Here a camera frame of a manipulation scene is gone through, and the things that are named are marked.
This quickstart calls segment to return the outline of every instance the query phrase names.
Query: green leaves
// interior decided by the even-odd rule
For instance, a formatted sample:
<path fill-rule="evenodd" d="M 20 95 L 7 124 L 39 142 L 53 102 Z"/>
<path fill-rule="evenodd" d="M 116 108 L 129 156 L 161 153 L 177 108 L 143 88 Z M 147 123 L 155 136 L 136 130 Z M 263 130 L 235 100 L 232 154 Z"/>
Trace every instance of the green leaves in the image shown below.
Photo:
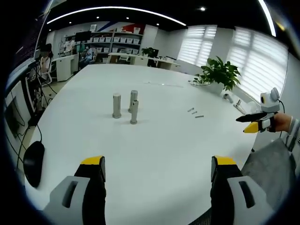
<path fill-rule="evenodd" d="M 194 78 L 194 82 L 198 83 L 222 83 L 225 90 L 232 90 L 237 84 L 240 83 L 238 76 L 240 75 L 237 66 L 232 65 L 230 61 L 225 64 L 217 56 L 218 60 L 207 59 L 208 66 L 202 66 L 203 75 L 196 74 L 199 79 Z"/>

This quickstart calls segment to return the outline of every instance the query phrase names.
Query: metal peg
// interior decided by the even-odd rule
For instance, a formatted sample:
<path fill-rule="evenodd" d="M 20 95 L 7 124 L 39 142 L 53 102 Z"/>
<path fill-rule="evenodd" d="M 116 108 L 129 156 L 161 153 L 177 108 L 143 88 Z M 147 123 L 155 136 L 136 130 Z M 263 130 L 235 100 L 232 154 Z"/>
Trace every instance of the metal peg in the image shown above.
<path fill-rule="evenodd" d="M 131 113 L 131 107 L 132 107 L 132 103 L 134 100 L 137 100 L 137 90 L 132 90 L 131 94 L 130 94 L 130 103 L 129 103 L 129 108 L 128 108 L 128 112 Z"/>
<path fill-rule="evenodd" d="M 113 113 L 112 117 L 120 118 L 121 117 L 121 94 L 115 93 L 113 95 Z"/>
<path fill-rule="evenodd" d="M 130 123 L 131 124 L 136 124 L 137 120 L 137 109 L 139 107 L 139 101 L 138 100 L 133 100 L 132 106 L 131 106 L 131 120 Z"/>

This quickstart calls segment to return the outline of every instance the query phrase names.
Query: window blind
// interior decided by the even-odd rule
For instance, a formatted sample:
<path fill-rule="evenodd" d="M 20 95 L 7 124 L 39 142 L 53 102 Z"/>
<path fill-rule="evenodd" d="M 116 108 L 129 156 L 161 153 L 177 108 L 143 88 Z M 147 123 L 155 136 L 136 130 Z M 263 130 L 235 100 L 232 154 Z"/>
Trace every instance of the window blind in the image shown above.
<path fill-rule="evenodd" d="M 192 26 L 183 38 L 178 59 L 196 66 L 204 66 L 210 55 L 217 26 Z"/>
<path fill-rule="evenodd" d="M 241 73 L 239 87 L 260 102 L 260 94 L 276 87 L 281 95 L 285 83 L 288 50 L 275 39 L 236 28 L 228 60 Z"/>

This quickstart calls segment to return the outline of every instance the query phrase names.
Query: ceiling light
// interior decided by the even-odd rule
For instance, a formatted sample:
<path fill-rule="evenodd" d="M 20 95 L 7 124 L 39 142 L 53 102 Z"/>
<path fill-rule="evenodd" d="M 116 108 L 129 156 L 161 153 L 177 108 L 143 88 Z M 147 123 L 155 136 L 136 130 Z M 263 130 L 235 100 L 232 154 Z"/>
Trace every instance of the ceiling light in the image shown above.
<path fill-rule="evenodd" d="M 166 18 L 166 19 L 168 19 L 168 20 L 172 20 L 172 21 L 174 21 L 174 22 L 176 22 L 176 23 L 179 23 L 179 24 L 181 24 L 181 25 L 183 25 L 183 26 L 186 26 L 185 23 L 180 22 L 180 21 L 178 21 L 178 20 L 175 20 L 175 19 L 173 19 L 173 18 L 170 18 L 170 17 L 168 17 L 168 16 L 166 16 L 166 15 L 162 15 L 162 14 L 160 14 L 160 13 L 155 13 L 155 12 L 148 11 L 148 10 L 145 10 L 145 9 L 131 8 L 131 7 L 123 7 L 123 6 L 102 6 L 102 7 L 94 7 L 94 8 L 80 9 L 80 10 L 77 10 L 77 11 L 74 11 L 74 12 L 71 12 L 71 13 L 67 13 L 67 14 L 61 15 L 61 16 L 59 16 L 59 17 L 53 19 L 53 20 L 50 20 L 49 22 L 47 22 L 47 24 L 50 24 L 50 23 L 52 23 L 52 22 L 54 22 L 54 21 L 56 21 L 56 20 L 58 20 L 58 19 L 61 19 L 61 18 L 65 17 L 65 16 L 72 15 L 72 14 L 75 14 L 75 13 L 80 13 L 80 12 L 89 11 L 89 10 L 94 10 L 94 9 L 108 9 L 108 8 L 129 9 L 129 10 L 135 10 L 135 11 L 140 11 L 140 12 L 144 12 L 144 13 L 150 13 L 150 14 L 154 14 L 154 15 L 158 15 L 158 16 L 160 16 L 160 17 Z"/>
<path fill-rule="evenodd" d="M 273 24 L 273 21 L 272 21 L 271 14 L 270 14 L 270 12 L 268 10 L 268 7 L 267 7 L 266 3 L 263 0 L 258 0 L 258 1 L 261 4 L 263 12 L 266 15 L 266 18 L 268 20 L 268 23 L 269 23 L 269 26 L 270 26 L 270 30 L 271 30 L 271 34 L 274 37 L 276 37 L 275 27 L 274 27 L 274 24 Z"/>

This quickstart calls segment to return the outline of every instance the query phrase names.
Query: desk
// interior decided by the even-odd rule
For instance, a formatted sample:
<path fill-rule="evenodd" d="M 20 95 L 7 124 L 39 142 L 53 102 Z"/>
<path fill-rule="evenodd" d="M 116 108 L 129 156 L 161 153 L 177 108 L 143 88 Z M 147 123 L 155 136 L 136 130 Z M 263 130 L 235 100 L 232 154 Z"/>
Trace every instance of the desk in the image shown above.
<path fill-rule="evenodd" d="M 241 169 L 256 134 L 243 133 L 245 124 L 235 121 L 241 113 L 229 101 L 190 79 L 152 67 L 85 67 L 38 123 L 45 155 L 39 187 L 25 179 L 29 199 L 43 209 L 82 160 L 104 155 L 107 224 L 187 225 L 198 218 L 210 207 L 211 157 L 233 157 Z M 129 123 L 131 90 L 139 91 L 136 125 Z M 122 96 L 119 119 L 112 117 L 115 92 Z M 187 112 L 192 107 L 197 114 Z M 36 128 L 31 143 L 37 140 Z"/>
<path fill-rule="evenodd" d="M 141 56 L 141 55 L 133 55 L 133 54 L 126 54 L 126 53 L 109 53 L 108 54 L 108 60 L 107 63 L 111 62 L 112 56 L 124 56 L 124 57 L 130 57 L 130 64 L 131 65 L 136 65 L 136 66 L 147 66 L 148 60 L 154 60 L 157 62 L 157 67 L 161 69 L 167 69 L 167 70 L 173 70 L 173 71 L 178 71 L 180 65 L 175 63 L 175 62 L 170 62 L 167 60 L 161 60 L 161 59 L 156 59 L 156 58 L 151 58 L 151 57 L 146 57 L 146 56 Z"/>
<path fill-rule="evenodd" d="M 56 62 L 57 81 L 66 81 L 78 71 L 78 57 L 79 54 L 53 59 Z"/>

